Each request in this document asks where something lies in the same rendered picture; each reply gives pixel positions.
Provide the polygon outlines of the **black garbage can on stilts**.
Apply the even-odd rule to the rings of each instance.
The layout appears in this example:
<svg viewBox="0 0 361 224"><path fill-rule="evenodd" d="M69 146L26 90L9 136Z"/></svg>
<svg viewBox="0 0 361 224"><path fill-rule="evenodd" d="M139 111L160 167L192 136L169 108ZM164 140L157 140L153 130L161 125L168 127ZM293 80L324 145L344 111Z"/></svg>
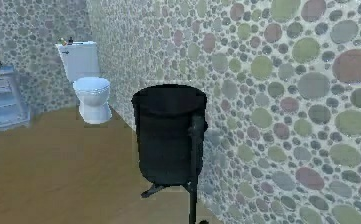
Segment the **black garbage can on stilts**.
<svg viewBox="0 0 361 224"><path fill-rule="evenodd" d="M189 224L196 224L197 185L203 168L206 94L191 86L162 84L136 92L134 109L139 168L151 187L147 198L165 188L189 192Z"/></svg>

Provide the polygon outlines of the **white toilet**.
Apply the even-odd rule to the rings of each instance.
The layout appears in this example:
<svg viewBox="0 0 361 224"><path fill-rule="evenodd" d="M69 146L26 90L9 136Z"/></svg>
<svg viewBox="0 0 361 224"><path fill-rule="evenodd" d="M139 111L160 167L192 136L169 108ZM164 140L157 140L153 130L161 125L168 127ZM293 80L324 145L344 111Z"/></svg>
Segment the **white toilet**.
<svg viewBox="0 0 361 224"><path fill-rule="evenodd" d="M108 104L110 82L100 76L97 43L56 44L65 75L79 100L79 113L89 124L102 124L112 117Z"/></svg>

